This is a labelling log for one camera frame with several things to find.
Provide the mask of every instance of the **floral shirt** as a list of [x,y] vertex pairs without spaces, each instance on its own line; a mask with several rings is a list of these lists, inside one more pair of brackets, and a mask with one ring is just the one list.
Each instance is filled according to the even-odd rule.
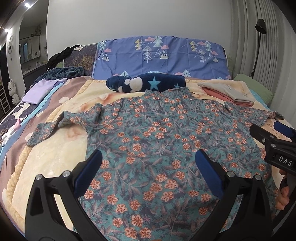
[[[101,233],[117,240],[189,240],[215,207],[194,161],[203,149],[211,160],[240,177],[262,176],[275,212],[276,187],[249,134],[273,112],[195,98],[187,87],[95,104],[56,122],[41,123],[28,141],[36,145],[55,128],[82,126],[88,133],[86,159],[98,149],[103,162],[80,203]],[[223,230],[239,207],[237,198]]]

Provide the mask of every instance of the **blue gripper pad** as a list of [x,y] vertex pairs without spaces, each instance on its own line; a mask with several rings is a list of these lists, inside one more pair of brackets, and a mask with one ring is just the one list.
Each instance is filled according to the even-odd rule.
[[85,194],[89,184],[93,180],[97,171],[102,164],[103,156],[99,150],[94,150],[90,157],[85,161],[85,166],[82,168],[79,175],[74,180],[74,197],[78,198]]
[[[220,175],[225,174],[223,168],[219,163],[212,162],[203,150],[198,150],[195,153],[195,163],[213,195],[222,199],[224,190],[223,180],[220,178]],[[214,165],[218,167],[217,170],[220,171],[220,173],[214,170]]]
[[284,136],[286,136],[288,138],[293,138],[294,137],[293,130],[290,127],[280,123],[279,121],[276,121],[274,123],[274,129],[276,131],[278,131],[279,133],[282,133]]

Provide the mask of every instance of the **ceiling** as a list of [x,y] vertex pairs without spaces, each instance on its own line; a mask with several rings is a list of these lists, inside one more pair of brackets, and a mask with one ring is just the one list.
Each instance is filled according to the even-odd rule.
[[21,28],[38,26],[47,20],[49,0],[38,0],[24,15]]

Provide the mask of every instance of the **metal screw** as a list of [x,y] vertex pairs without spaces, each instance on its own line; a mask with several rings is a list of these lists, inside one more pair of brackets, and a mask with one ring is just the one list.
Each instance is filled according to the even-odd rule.
[[38,180],[40,180],[42,178],[42,175],[41,174],[38,174],[36,177],[35,177],[35,179],[38,181]]
[[227,176],[228,176],[228,177],[234,177],[234,172],[232,172],[232,171],[228,171],[228,172],[227,172]]
[[255,179],[256,179],[257,181],[260,181],[262,178],[261,178],[260,175],[255,175]]
[[68,176],[70,176],[70,171],[64,171],[63,172],[63,177],[68,177]]

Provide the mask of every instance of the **lamp head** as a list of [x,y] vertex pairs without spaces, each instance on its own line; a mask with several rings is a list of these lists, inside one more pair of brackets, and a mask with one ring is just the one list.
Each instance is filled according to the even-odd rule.
[[266,34],[266,24],[263,19],[258,19],[255,28],[259,33]]

